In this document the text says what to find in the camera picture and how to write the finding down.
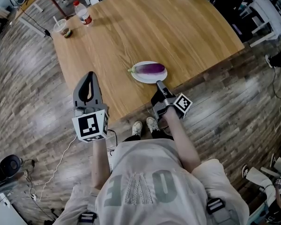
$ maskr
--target plastic bottle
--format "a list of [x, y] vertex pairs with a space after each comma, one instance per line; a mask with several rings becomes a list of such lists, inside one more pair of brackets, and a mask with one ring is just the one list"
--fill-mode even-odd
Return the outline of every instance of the plastic bottle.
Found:
[[89, 12], [88, 12], [87, 8], [83, 4], [81, 4], [78, 0], [74, 1], [73, 4], [75, 6], [75, 13], [79, 17], [80, 21], [84, 25], [87, 25], [87, 26], [92, 25], [93, 19], [89, 15]]

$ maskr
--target white plate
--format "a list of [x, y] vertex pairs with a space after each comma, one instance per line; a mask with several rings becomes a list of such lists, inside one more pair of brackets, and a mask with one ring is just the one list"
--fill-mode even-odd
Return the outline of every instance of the white plate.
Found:
[[[152, 62], [152, 61], [138, 62], [133, 67], [150, 64], [150, 63], [158, 63], [158, 62]], [[165, 68], [162, 73], [158, 73], [158, 74], [131, 73], [131, 75], [135, 80], [141, 83], [156, 83], [158, 80], [163, 81], [167, 77], [168, 71]]]

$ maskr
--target white t-shirt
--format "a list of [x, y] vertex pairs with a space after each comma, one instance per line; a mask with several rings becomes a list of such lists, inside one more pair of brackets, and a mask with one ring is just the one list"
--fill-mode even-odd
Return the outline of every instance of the white t-shirt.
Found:
[[112, 174], [97, 198], [96, 192], [89, 196], [86, 192], [87, 208], [77, 210], [82, 201], [72, 194], [55, 225], [77, 224], [86, 210], [98, 215], [95, 225], [212, 224], [206, 206], [208, 198], [217, 197], [226, 202], [237, 224], [248, 221], [247, 204], [216, 159], [202, 163], [190, 174], [182, 168], [175, 143], [169, 139], [123, 142], [113, 159]]

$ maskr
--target wooden floor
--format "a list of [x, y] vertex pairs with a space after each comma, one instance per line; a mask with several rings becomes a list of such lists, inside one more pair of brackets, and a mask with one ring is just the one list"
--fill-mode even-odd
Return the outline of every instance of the wooden floor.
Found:
[[[51, 30], [52, 16], [61, 18], [61, 14], [49, 0], [38, 4], [44, 8], [42, 16], [34, 8], [27, 13]], [[71, 5], [66, 10], [68, 14], [73, 12]], [[42, 38], [18, 22], [4, 33], [0, 41], [0, 159], [10, 154], [34, 159], [32, 182], [39, 197], [62, 152], [75, 137], [72, 95], [49, 37]], [[281, 40], [266, 41], [252, 49], [246, 45], [239, 54], [177, 89], [193, 101], [184, 125], [201, 159], [217, 158], [223, 163], [231, 183], [251, 211], [263, 198], [257, 197], [257, 187], [243, 180], [240, 172], [245, 163], [257, 168], [267, 166], [281, 143], [281, 101], [272, 89], [274, 71], [264, 60], [266, 53], [280, 50]], [[281, 96], [281, 68], [276, 73], [274, 86]], [[145, 121], [149, 108], [148, 105], [110, 127], [119, 141], [130, 135], [136, 120]], [[148, 129], [144, 137], [149, 138]], [[110, 134], [108, 146], [113, 145], [115, 139]], [[73, 143], [38, 202], [49, 216], [52, 208], [61, 213], [75, 184], [90, 183], [91, 158], [90, 144]], [[31, 171], [29, 162], [24, 169]], [[26, 221], [43, 224], [49, 218], [27, 198], [28, 185], [22, 178], [10, 199]]]

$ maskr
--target eggplant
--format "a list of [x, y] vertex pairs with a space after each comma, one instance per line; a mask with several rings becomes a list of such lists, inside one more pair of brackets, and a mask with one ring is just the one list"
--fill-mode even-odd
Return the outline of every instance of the eggplant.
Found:
[[160, 63], [149, 63], [140, 66], [134, 66], [129, 69], [128, 72], [131, 73], [142, 73], [142, 74], [156, 74], [162, 73], [165, 70], [164, 65]]

